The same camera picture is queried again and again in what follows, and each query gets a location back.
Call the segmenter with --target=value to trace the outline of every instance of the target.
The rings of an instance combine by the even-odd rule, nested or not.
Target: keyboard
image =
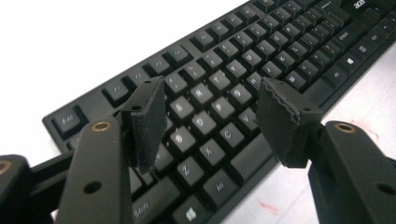
[[[249,1],[54,111],[62,152],[164,76],[168,127],[152,174],[130,170],[135,223],[218,223],[276,165],[254,123],[261,77],[328,111],[395,40],[395,3]]]

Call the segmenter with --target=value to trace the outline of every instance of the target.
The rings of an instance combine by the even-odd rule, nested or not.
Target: screw hole
[[[377,184],[376,187],[381,190],[382,192],[389,194],[389,195],[396,195],[396,190],[393,189],[391,186],[386,184]]]
[[[86,194],[93,194],[96,191],[98,191],[101,187],[102,187],[102,184],[100,182],[93,181],[85,186],[84,192]]]
[[[141,110],[141,109],[142,109],[142,106],[140,106],[140,105],[134,105],[134,106],[132,106],[131,109],[134,110],[134,111],[138,111],[138,110]]]

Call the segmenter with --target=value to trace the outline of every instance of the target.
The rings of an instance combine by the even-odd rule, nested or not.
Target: keycap
[[[245,136],[232,123],[219,132],[219,142],[225,146],[229,153],[235,153],[244,140]]]
[[[271,155],[268,142],[259,134],[231,160],[233,176],[240,184],[246,182]]]
[[[212,208],[217,210],[237,189],[238,187],[231,178],[223,170],[219,170],[204,183],[203,193],[211,202]]]
[[[191,120],[191,131],[201,140],[206,140],[216,129],[216,122],[202,111]]]
[[[200,83],[190,91],[191,102],[200,109],[203,109],[213,98],[213,93],[204,85]]]
[[[170,136],[170,147],[179,156],[184,157],[195,146],[196,140],[190,132],[181,126]]]
[[[154,187],[133,202],[133,220],[135,224],[150,223],[168,209],[180,197],[175,184],[165,177]]]
[[[214,171],[225,159],[225,153],[216,141],[211,138],[199,148],[198,158],[206,169]]]
[[[183,123],[192,116],[194,108],[192,105],[184,98],[180,96],[174,102],[170,104],[169,112],[173,118],[175,118],[178,123]]]
[[[192,195],[173,212],[172,217],[176,224],[204,224],[210,215],[210,212]]]
[[[209,111],[210,116],[217,122],[225,123],[232,117],[235,109],[223,96],[221,96],[217,101],[212,103]]]
[[[66,139],[81,129],[85,125],[86,120],[83,118],[80,109],[75,106],[63,109],[56,114],[52,119],[52,123],[62,138]]]
[[[204,171],[193,157],[188,157],[177,166],[177,177],[186,188],[192,189],[204,177]]]

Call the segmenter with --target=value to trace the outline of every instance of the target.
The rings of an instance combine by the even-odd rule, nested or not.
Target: function key
[[[123,104],[130,95],[128,88],[121,80],[112,80],[107,83],[103,89],[103,94],[114,107]]]
[[[61,110],[52,119],[52,123],[63,139],[78,132],[86,122],[77,106]]]
[[[191,39],[191,42],[197,47],[201,52],[205,52],[208,49],[216,45],[215,39],[208,34],[206,31],[197,32]]]
[[[171,47],[168,51],[166,51],[163,57],[175,68],[179,68],[181,65],[192,59],[190,54],[180,45]]]
[[[241,7],[239,8],[238,12],[236,13],[244,22],[245,25],[251,24],[255,20],[259,18],[256,12],[254,12],[249,7]]]
[[[171,65],[163,58],[163,56],[155,56],[148,59],[148,63],[145,65],[145,68],[152,77],[165,76],[173,70]]]

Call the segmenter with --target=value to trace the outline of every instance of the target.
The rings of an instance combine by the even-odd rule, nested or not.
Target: key
[[[204,224],[210,215],[197,198],[192,195],[173,212],[172,217],[176,224]]]
[[[55,125],[63,139],[70,137],[80,130],[87,121],[79,107],[65,108],[54,116],[52,123]]]
[[[130,96],[128,88],[121,80],[112,80],[107,83],[103,89],[103,94],[113,107],[121,105],[128,100]]]
[[[237,110],[241,110],[248,106],[252,97],[250,92],[248,92],[245,87],[239,83],[230,90],[229,100]]]
[[[215,173],[203,186],[203,194],[214,210],[219,209],[237,190],[236,184],[223,170]]]
[[[199,148],[198,158],[209,171],[215,171],[225,158],[225,153],[215,140],[210,139]]]
[[[256,114],[250,108],[247,108],[244,112],[242,112],[238,119],[236,120],[236,126],[242,131],[242,133],[251,137],[253,134],[259,131],[259,127],[256,122]]]
[[[213,98],[213,93],[204,85],[204,83],[200,83],[196,87],[192,88],[190,93],[191,102],[200,109],[203,109]]]
[[[188,157],[177,167],[177,177],[188,189],[193,189],[204,177],[204,171],[193,157]]]
[[[160,180],[154,187],[133,202],[134,223],[150,223],[154,221],[154,219],[168,209],[180,195],[180,191],[178,191],[169,177]]]
[[[225,146],[229,153],[235,153],[244,140],[245,136],[232,123],[219,132],[219,142]]]
[[[216,129],[216,122],[205,111],[194,116],[191,120],[191,130],[201,140],[206,140]]]
[[[173,156],[169,153],[168,149],[163,144],[160,144],[160,148],[157,152],[157,157],[155,158],[155,169],[157,170],[157,174],[159,175],[159,177],[164,176],[167,171],[169,171],[173,163]]]
[[[195,33],[192,37],[191,42],[197,47],[201,52],[205,52],[216,45],[215,39],[208,34],[206,31],[199,31]]]
[[[180,96],[174,102],[170,104],[170,114],[177,120],[178,123],[183,123],[192,116],[194,108],[184,98]]]
[[[231,119],[235,109],[228,101],[221,96],[217,101],[212,103],[209,108],[210,116],[214,118],[217,122],[224,124],[226,121]]]
[[[187,155],[195,146],[195,143],[195,138],[184,126],[171,134],[169,142],[170,147],[179,157]]]
[[[230,162],[232,175],[238,183],[245,183],[272,155],[272,150],[262,134],[242,149]]]

